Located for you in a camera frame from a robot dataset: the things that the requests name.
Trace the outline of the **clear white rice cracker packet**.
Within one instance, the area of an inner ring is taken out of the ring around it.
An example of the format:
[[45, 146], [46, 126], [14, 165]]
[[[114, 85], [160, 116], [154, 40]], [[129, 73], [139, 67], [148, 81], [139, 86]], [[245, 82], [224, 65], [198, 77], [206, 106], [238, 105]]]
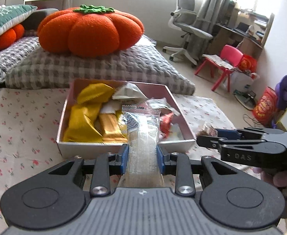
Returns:
[[123, 106], [128, 138], [128, 161], [126, 171], [119, 182], [120, 187], [164, 187], [164, 180], [157, 163], [159, 141], [159, 109], [140, 106]]

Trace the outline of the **white text snack packet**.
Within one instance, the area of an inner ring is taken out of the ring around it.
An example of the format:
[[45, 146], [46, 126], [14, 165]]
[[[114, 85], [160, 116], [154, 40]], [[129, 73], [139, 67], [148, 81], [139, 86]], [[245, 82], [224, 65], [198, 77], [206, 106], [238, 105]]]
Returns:
[[137, 85], [134, 83], [128, 82], [127, 84], [118, 87], [115, 93], [112, 95], [113, 100], [120, 100], [120, 101], [145, 101], [147, 97], [144, 93], [138, 88]]

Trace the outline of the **orange yellow wafer packet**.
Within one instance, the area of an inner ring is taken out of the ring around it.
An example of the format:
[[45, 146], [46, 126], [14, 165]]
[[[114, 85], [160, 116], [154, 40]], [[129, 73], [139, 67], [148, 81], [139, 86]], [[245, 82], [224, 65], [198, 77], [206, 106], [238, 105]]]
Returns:
[[115, 114], [99, 114], [99, 121], [102, 127], [102, 138], [104, 143], [126, 143], [127, 139], [123, 136], [117, 117]]

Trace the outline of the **red gift bag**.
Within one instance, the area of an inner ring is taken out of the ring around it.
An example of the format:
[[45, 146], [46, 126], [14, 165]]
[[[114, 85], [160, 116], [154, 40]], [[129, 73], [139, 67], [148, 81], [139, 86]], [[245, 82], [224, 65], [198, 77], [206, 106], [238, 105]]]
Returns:
[[278, 97], [275, 90], [271, 87], [266, 87], [262, 97], [252, 111], [253, 116], [261, 125], [267, 126], [270, 124], [277, 109], [277, 101]]

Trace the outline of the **large yellow snack bag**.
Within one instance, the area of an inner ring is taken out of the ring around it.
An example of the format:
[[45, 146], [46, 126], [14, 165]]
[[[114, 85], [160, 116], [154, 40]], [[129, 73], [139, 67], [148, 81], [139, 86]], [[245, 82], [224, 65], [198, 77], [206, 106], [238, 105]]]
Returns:
[[71, 108], [68, 127], [65, 130], [63, 141], [102, 143], [102, 134], [94, 127], [101, 107], [101, 103], [75, 104]]

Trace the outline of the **purple plush toy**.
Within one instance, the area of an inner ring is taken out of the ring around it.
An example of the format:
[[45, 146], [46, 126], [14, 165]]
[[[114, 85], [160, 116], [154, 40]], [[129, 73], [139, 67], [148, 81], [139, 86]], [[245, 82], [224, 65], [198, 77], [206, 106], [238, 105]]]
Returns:
[[285, 75], [275, 86], [275, 93], [277, 96], [276, 107], [278, 110], [285, 110], [287, 108], [287, 75]]

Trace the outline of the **red plastic child chair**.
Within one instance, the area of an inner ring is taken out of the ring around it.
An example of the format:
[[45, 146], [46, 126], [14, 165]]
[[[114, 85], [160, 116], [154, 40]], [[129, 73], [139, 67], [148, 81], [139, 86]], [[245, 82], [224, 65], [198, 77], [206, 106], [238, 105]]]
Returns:
[[220, 55], [208, 55], [203, 54], [202, 63], [197, 67], [195, 71], [195, 75], [198, 75], [200, 71], [203, 69], [205, 65], [210, 65], [210, 75], [211, 78], [214, 78], [214, 68], [217, 68], [218, 70], [222, 71], [221, 76], [219, 79], [215, 82], [214, 86], [212, 87], [212, 91], [215, 91], [219, 85], [226, 79], [227, 82], [227, 92], [230, 92], [231, 83], [230, 78], [231, 74], [234, 72], [234, 70], [238, 67], [240, 64], [243, 53], [238, 50], [237, 48], [225, 45], [222, 48], [222, 51], [220, 52]]

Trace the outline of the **cherry print cloth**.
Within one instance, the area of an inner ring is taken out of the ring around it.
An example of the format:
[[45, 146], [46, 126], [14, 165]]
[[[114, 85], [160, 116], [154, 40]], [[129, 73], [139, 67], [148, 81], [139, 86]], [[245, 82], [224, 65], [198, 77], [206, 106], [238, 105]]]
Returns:
[[[56, 136], [68, 92], [0, 90], [0, 198], [11, 186], [63, 161]], [[234, 98], [221, 110], [211, 98], [173, 95], [193, 133], [205, 120], [222, 129], [248, 126]], [[0, 211], [0, 233], [6, 227]]]

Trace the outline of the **grey checked quilted cushion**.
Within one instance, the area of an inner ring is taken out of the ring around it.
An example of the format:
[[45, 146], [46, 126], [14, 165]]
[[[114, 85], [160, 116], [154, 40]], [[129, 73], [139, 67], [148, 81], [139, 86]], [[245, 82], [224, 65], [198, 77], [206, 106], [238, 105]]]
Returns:
[[74, 79], [132, 81], [166, 85], [172, 93], [193, 95], [195, 85], [181, 75], [147, 37], [101, 58], [49, 53], [39, 47], [5, 77], [7, 88], [67, 88]]

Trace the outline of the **orange pumpkin plush cushion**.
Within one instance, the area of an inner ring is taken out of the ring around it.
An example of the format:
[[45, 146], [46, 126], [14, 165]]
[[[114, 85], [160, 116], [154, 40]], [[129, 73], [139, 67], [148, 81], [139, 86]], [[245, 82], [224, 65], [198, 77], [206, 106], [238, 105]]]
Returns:
[[135, 45], [144, 34], [143, 23], [112, 7], [80, 5], [52, 13], [37, 29], [39, 43], [53, 54], [82, 58], [106, 56]]

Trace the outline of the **grey curtain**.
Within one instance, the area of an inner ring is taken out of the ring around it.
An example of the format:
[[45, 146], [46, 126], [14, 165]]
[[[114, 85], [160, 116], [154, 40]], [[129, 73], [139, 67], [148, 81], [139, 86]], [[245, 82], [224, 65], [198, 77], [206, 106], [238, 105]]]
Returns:
[[215, 23], [221, 22], [231, 0], [204, 0], [193, 26], [212, 33]]

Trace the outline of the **grey checked sofa cover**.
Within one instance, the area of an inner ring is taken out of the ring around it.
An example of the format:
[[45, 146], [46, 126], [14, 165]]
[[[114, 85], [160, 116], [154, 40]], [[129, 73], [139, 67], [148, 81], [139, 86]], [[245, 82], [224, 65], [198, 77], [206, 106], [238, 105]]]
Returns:
[[5, 86], [8, 72], [39, 47], [37, 31], [26, 30], [24, 36], [10, 47], [0, 51], [0, 87]]

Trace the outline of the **dark grey sofa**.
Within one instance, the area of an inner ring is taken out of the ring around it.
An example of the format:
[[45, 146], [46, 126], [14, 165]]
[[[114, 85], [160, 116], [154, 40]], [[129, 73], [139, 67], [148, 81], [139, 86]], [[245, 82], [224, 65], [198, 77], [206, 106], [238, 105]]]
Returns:
[[35, 10], [34, 12], [32, 12], [32, 14], [30, 14], [28, 18], [26, 18], [21, 23], [21, 25], [24, 27], [25, 30], [37, 30], [43, 19], [58, 11], [59, 10], [55, 8]]

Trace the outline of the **small orange pumpkin cushion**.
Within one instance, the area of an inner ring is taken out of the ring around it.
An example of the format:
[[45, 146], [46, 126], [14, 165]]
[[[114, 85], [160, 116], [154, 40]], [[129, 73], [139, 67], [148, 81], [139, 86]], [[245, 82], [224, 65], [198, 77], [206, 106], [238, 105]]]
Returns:
[[25, 29], [21, 24], [14, 26], [0, 36], [0, 51], [10, 47], [14, 42], [21, 39]]

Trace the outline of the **green snowflake pillow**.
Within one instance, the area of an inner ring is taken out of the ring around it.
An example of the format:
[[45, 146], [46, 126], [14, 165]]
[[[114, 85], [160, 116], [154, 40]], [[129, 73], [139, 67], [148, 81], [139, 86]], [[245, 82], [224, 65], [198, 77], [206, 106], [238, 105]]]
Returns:
[[37, 10], [36, 6], [26, 4], [0, 8], [0, 36], [25, 21], [35, 10]]

